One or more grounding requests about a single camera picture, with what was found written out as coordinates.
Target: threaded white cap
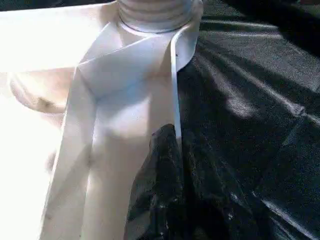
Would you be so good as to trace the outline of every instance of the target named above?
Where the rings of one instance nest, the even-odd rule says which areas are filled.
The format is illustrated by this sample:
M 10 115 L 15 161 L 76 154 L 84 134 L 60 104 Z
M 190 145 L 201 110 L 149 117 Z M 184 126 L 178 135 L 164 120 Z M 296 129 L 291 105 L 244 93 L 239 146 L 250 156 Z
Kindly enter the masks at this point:
M 163 33 L 186 24 L 193 0 L 118 0 L 119 14 L 129 27 L 145 33 Z

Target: black tarp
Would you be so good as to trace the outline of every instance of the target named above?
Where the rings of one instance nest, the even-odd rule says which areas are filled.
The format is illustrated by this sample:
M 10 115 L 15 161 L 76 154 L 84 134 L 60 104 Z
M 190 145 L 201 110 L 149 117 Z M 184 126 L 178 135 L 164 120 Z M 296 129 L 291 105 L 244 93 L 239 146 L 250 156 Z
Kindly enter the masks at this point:
M 320 239 L 319 20 L 287 3 L 226 2 L 206 3 L 178 73 L 183 154 L 171 161 L 183 164 L 183 239 Z M 154 239 L 179 239 L 153 220 Z

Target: white plastic box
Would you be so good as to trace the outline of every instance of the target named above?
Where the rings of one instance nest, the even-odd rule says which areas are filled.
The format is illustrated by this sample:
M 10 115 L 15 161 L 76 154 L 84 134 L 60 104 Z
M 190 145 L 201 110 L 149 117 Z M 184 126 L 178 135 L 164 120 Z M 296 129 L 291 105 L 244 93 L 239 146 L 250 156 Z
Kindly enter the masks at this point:
M 181 140 L 177 71 L 195 51 L 203 8 L 194 2 L 193 19 L 163 34 L 135 32 L 116 16 L 76 68 L 42 240 L 123 239 L 151 134 L 171 123 Z

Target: white plastic panel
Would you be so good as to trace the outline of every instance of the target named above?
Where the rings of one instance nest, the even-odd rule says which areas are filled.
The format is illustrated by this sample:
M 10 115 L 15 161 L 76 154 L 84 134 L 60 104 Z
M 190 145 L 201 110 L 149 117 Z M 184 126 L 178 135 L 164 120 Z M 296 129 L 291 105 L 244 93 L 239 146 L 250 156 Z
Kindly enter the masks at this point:
M 117 8 L 111 2 L 0 12 L 0 72 L 76 66 Z
M 63 137 L 53 166 L 41 239 L 79 239 L 89 173 L 96 100 L 79 72 L 68 98 Z

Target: crumpled black plastic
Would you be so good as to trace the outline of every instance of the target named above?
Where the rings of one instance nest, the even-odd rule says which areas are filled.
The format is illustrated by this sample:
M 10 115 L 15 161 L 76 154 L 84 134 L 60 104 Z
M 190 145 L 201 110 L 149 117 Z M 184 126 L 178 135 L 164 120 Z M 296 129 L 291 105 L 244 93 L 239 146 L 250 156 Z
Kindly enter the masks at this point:
M 134 180 L 124 239 L 185 239 L 186 210 L 183 162 L 175 128 L 168 124 L 152 135 Z

